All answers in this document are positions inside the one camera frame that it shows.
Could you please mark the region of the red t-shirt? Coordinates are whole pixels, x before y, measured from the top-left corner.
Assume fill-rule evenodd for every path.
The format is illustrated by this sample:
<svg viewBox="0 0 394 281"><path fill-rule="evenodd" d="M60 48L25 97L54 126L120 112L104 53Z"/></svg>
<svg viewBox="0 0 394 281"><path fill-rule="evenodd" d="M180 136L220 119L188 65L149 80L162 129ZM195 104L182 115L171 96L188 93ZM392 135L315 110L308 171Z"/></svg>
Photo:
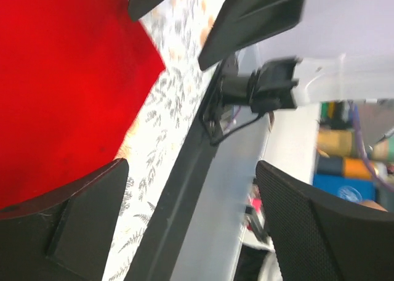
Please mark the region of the red t-shirt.
<svg viewBox="0 0 394 281"><path fill-rule="evenodd" d="M1 0L1 207L109 163L165 69L128 0Z"/></svg>

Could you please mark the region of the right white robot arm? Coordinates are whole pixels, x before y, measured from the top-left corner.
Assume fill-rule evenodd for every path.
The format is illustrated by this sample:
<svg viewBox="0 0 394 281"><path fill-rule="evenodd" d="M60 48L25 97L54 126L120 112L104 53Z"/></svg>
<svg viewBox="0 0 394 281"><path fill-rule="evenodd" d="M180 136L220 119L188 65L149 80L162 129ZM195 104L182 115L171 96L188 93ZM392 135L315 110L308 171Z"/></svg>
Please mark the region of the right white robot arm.
<svg viewBox="0 0 394 281"><path fill-rule="evenodd" d="M216 72L202 112L393 97L393 0L224 0L199 67L255 43L263 68Z"/></svg>

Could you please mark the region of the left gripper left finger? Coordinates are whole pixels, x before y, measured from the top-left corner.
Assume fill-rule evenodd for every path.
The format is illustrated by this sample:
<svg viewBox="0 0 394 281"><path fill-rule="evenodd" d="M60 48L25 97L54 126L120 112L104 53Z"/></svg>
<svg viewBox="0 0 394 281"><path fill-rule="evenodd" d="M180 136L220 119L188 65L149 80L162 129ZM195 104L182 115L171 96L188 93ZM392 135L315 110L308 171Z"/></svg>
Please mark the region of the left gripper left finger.
<svg viewBox="0 0 394 281"><path fill-rule="evenodd" d="M121 158L1 210L1 280L101 280L126 188Z"/></svg>

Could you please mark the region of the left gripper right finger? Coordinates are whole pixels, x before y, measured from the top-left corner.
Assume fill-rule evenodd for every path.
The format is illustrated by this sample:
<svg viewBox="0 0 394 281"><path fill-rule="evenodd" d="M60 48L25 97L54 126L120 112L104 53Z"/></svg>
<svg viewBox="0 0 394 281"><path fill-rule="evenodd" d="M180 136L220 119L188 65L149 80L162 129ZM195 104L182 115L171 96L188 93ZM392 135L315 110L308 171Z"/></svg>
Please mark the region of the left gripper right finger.
<svg viewBox="0 0 394 281"><path fill-rule="evenodd" d="M393 280L393 213L259 161L256 183L284 280Z"/></svg>

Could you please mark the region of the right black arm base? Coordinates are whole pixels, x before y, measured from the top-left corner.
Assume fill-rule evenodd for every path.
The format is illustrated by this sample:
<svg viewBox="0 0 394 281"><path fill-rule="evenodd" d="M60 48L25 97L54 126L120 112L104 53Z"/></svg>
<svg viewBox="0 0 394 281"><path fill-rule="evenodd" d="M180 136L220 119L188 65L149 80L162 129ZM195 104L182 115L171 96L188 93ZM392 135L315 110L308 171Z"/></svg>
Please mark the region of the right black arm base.
<svg viewBox="0 0 394 281"><path fill-rule="evenodd" d="M235 132L261 119L267 110L256 92L263 68L258 68L250 74L239 72L239 62L236 55L231 55L221 61L211 79L211 91L203 102L203 110L199 115L201 123L207 132L209 142L213 147L218 146ZM225 129L222 124L227 107L248 107L257 116L235 129Z"/></svg>

